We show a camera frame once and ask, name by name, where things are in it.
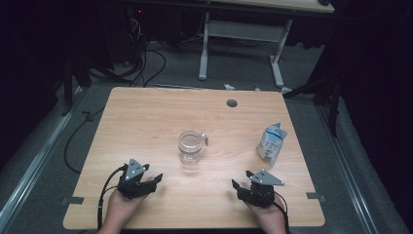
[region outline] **hand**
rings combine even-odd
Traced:
[[[118,189],[110,195],[106,219],[97,232],[99,234],[120,233],[125,224],[131,219],[137,207],[148,195],[128,199]]]
[[[284,209],[282,201],[277,194],[274,202]],[[255,214],[259,225],[261,226],[262,230],[265,231],[265,233],[285,234],[285,221],[283,212],[278,207],[271,205],[268,208],[260,208],[255,207],[250,203],[245,204]]]

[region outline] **table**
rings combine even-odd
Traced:
[[[272,0],[212,0],[207,1],[218,3],[230,3],[247,6],[280,8],[293,11],[306,11],[316,13],[333,13],[334,8],[331,5],[323,6],[318,0],[295,0],[295,1],[272,1]],[[199,79],[207,78],[207,58],[208,58],[208,38],[209,36],[230,37],[235,39],[247,39],[267,42],[277,42],[274,53],[270,56],[270,63],[274,73],[276,85],[283,87],[282,75],[279,68],[279,58],[282,54],[282,48],[285,44],[288,32],[292,25],[292,19],[288,19],[283,26],[259,25],[250,23],[239,23],[232,21],[210,20],[209,13],[205,15],[204,26],[204,44],[201,54]]]
[[[230,107],[228,99],[238,105]],[[257,156],[265,128],[282,123],[288,131],[276,165]],[[208,146],[197,165],[178,157],[179,135],[204,132]],[[251,91],[115,88],[103,112],[63,224],[68,229],[96,229],[97,203],[109,175],[134,158],[150,164],[142,181],[162,173],[126,228],[251,228],[253,214],[237,199],[234,179],[249,187],[245,171],[265,169],[285,182],[276,187],[288,204],[291,226],[321,226],[324,216],[297,135],[280,93]],[[109,183],[117,185],[119,176]],[[104,197],[103,216],[110,192]]]

